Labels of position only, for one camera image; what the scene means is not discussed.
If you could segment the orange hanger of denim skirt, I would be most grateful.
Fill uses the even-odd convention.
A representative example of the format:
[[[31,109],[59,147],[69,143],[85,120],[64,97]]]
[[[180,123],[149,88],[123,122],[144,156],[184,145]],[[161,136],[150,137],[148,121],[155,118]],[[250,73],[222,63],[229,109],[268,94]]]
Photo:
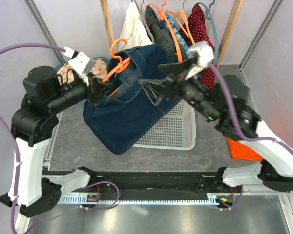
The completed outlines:
[[[108,81],[108,79],[114,74],[114,73],[120,73],[122,72],[124,69],[126,69],[129,64],[130,64],[130,61],[131,61],[131,58],[130,57],[127,57],[126,59],[122,59],[121,56],[119,55],[116,55],[115,52],[114,52],[114,48],[115,46],[119,43],[123,41],[125,43],[125,45],[127,45],[127,40],[125,38],[119,38],[117,40],[115,40],[111,47],[110,47],[110,54],[111,54],[111,57],[113,59],[118,59],[119,62],[118,64],[110,71],[107,73],[107,75],[103,78],[102,82],[103,83],[106,83]]]

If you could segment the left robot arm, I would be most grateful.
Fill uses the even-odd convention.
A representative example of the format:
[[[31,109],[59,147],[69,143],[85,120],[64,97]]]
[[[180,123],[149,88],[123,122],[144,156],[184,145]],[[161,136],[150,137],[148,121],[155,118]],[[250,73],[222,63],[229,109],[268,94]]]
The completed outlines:
[[[57,114],[85,99],[97,101],[110,87],[92,74],[87,77],[88,82],[78,75],[72,82],[63,81],[54,68],[39,66],[23,80],[26,93],[11,122],[12,139],[18,147],[15,181],[0,201],[8,207],[19,206],[20,214],[25,217],[53,209],[62,196],[87,188],[95,181],[96,173],[84,166],[58,178],[42,175],[45,153],[59,124]]]

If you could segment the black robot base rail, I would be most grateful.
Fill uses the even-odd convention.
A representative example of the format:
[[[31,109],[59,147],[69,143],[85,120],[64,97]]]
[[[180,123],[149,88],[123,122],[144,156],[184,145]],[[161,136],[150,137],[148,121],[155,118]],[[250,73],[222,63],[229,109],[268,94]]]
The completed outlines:
[[[218,171],[94,171],[79,167],[90,174],[90,184],[99,181],[113,182],[120,190],[175,189],[194,190],[200,194],[241,192],[242,186],[226,185],[222,181],[224,168]]]

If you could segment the grey dotted skirt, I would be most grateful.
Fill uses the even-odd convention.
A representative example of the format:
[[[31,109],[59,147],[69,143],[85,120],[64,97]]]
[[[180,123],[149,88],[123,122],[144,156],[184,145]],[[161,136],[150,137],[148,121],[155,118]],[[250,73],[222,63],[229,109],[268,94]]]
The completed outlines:
[[[162,59],[162,62],[164,64],[178,62],[178,58],[174,51],[174,41],[170,36],[170,33],[161,27],[157,14],[151,6],[148,6],[145,9],[145,20],[153,34],[155,45],[157,47],[156,52]]]

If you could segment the orange hanger of grey skirt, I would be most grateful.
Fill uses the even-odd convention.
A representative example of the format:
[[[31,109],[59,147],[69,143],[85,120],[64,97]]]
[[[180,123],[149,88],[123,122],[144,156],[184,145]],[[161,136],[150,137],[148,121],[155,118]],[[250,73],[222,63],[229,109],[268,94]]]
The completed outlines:
[[[148,7],[148,6],[153,6],[153,7],[155,7],[155,8],[158,10],[158,16],[159,16],[159,19],[164,20],[164,21],[166,22],[166,24],[167,24],[167,26],[168,26],[168,28],[169,28],[170,34],[171,34],[171,36],[172,36],[172,39],[173,39],[173,41],[174,41],[174,47],[175,47],[174,51],[175,51],[175,55],[176,55],[177,58],[178,58],[178,62],[182,62],[182,61],[183,61],[183,57],[182,57],[182,53],[181,53],[181,49],[180,49],[180,46],[179,46],[178,40],[177,40],[177,38],[176,38],[176,36],[175,36],[174,30],[173,30],[173,28],[171,27],[171,24],[170,24],[169,20],[168,20],[167,17],[166,17],[166,14],[163,12],[163,10],[164,10],[164,6],[166,5],[166,3],[167,3],[167,0],[164,0],[164,1],[163,1],[163,4],[161,5],[161,7],[159,7],[158,5],[156,5],[156,4],[154,4],[154,3],[149,3],[149,4],[147,5],[147,7]]]

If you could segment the white pleated skirt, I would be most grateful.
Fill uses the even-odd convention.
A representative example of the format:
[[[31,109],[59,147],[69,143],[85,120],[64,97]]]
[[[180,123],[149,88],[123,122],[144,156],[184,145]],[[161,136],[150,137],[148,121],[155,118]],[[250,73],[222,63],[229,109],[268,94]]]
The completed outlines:
[[[120,38],[125,39],[127,43],[123,41],[119,42],[117,52],[137,46],[152,45],[154,43],[149,36],[147,24],[135,2],[130,2],[127,8]]]

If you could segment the dark blue denim skirt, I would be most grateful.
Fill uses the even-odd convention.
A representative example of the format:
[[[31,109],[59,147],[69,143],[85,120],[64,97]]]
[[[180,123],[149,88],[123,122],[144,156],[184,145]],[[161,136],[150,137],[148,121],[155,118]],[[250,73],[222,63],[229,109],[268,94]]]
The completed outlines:
[[[158,65],[170,63],[158,44],[118,52],[130,58],[129,66],[110,78],[113,95],[106,94],[97,106],[84,103],[83,118],[99,141],[112,153],[121,155],[135,144],[161,117],[180,102],[163,100],[155,106],[137,83],[140,79],[164,79]]]

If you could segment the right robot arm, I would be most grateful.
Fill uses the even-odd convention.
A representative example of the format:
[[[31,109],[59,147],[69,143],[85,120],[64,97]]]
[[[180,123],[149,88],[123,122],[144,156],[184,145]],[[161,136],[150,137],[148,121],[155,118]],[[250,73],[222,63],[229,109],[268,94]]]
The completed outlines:
[[[260,162],[249,166],[218,169],[215,187],[264,185],[278,192],[293,191],[293,149],[247,105],[249,89],[239,78],[221,75],[211,62],[206,66],[218,79],[212,89],[195,78],[205,67],[195,58],[161,64],[159,69],[166,75],[163,79],[141,79],[138,83],[154,105],[181,98],[208,122],[215,121],[223,136],[261,156]]]

